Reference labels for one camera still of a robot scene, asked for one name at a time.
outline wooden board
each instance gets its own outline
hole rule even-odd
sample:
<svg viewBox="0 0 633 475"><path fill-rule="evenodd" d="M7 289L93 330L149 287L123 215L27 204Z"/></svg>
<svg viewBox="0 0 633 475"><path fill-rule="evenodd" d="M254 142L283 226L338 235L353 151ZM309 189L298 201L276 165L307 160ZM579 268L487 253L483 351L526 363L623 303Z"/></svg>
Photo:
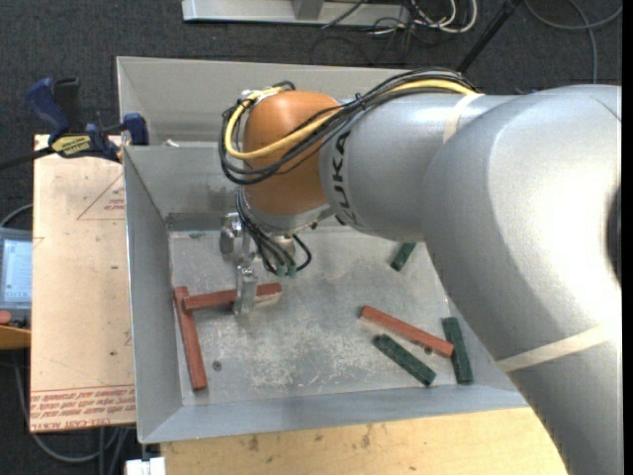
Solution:
<svg viewBox="0 0 633 475"><path fill-rule="evenodd" d="M0 326L0 350L14 350L31 346L31 331Z"/></svg>
<svg viewBox="0 0 633 475"><path fill-rule="evenodd" d="M171 475L564 475L529 408L161 444Z"/></svg>
<svg viewBox="0 0 633 475"><path fill-rule="evenodd" d="M136 420L123 169L35 162L31 431Z"/></svg>

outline yellow cable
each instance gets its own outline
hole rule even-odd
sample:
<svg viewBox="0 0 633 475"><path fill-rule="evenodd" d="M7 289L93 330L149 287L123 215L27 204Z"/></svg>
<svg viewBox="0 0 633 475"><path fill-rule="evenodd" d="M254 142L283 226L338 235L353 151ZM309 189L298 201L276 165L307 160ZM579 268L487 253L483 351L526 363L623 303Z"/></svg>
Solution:
<svg viewBox="0 0 633 475"><path fill-rule="evenodd" d="M473 90L466 88L459 83L456 83L453 81L446 81L444 79L424 79L424 80L419 80L419 81L411 81L401 86L397 86L396 88L392 88L386 93L394 93L394 92L411 89L411 88L440 88L440 89L449 90L455 93L461 93L462 95L472 95L476 93ZM276 89L276 88L273 88L273 90L275 90L275 93L278 93L279 91L281 91L281 89ZM252 103L255 100L257 100L259 97L270 94L270 93L271 93L270 90L253 92L249 94L245 100L249 100ZM226 152L239 160L250 160L252 158L259 158L273 151L277 151L278 149L281 149L283 147L298 143L299 141L309 136L313 131L318 129L318 127L320 127L325 120L329 119L331 116L336 114L336 112L340 111L338 110L335 113L330 113L329 115L325 115L320 118L317 118L316 120L309 123L302 129L296 132L293 132L291 134L288 134L283 139L273 142L271 144L268 144L265 147L256 149L255 151L244 152L244 151L238 151L237 149L233 147L232 135L235 129L235 125L237 124L237 120L239 120L239 118L241 117L241 115L244 113L245 110L246 110L246 107L243 104L238 106L237 109L235 109L233 114L228 119L228 123L226 124L226 131L225 131Z"/></svg>

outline cardboard sheet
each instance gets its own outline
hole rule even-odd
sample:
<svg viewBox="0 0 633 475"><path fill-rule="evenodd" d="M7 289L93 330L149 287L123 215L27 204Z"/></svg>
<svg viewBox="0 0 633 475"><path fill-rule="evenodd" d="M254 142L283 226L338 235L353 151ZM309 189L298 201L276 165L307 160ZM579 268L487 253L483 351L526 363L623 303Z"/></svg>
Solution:
<svg viewBox="0 0 633 475"><path fill-rule="evenodd" d="M136 420L123 169L35 163L31 431Z"/></svg>

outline clamp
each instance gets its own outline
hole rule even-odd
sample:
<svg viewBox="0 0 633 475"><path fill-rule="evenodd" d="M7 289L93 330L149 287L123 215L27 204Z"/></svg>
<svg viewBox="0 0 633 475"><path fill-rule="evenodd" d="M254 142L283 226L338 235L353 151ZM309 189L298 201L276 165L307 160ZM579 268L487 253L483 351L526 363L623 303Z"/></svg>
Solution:
<svg viewBox="0 0 633 475"><path fill-rule="evenodd" d="M36 116L52 127L48 137L48 151L64 158L95 156L121 162L122 146L128 144L147 145L147 126L139 113L124 115L123 122L108 129L100 129L88 123L82 133L70 133L79 119L78 91L76 78L63 79L54 84L46 77L35 83L27 92L26 100ZM109 132L122 132L122 146L108 138Z"/></svg>

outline wooden stick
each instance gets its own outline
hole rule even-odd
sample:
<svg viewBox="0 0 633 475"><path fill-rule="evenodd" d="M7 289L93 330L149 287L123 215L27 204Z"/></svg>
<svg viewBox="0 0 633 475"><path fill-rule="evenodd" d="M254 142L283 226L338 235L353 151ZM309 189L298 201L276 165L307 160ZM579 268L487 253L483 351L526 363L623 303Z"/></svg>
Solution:
<svg viewBox="0 0 633 475"><path fill-rule="evenodd" d="M257 286L255 302L263 303L264 301L272 301L279 299L280 296L281 284L266 283ZM236 299L237 291L235 289L213 292L211 294L200 294L198 296L188 296L184 298L183 310L187 313L209 309L224 310L231 308Z"/></svg>
<svg viewBox="0 0 633 475"><path fill-rule="evenodd" d="M371 306L363 306L360 311L360 317L361 319L374 322L393 333L399 334L409 341L428 347L444 357L450 357L453 354L453 345L445 339L434 336L422 329L415 328L411 324L407 324Z"/></svg>
<svg viewBox="0 0 633 475"><path fill-rule="evenodd" d="M187 297L189 297L189 289L187 289L187 287L176 287L174 289L174 308L178 316L182 342L185 346L185 358L187 359L187 368L189 369L189 379L191 380L191 386L194 391L201 391L206 389L208 385L207 372L205 371L205 362L202 358L200 341L198 340L196 321L194 320L193 314L186 312L183 307Z"/></svg>

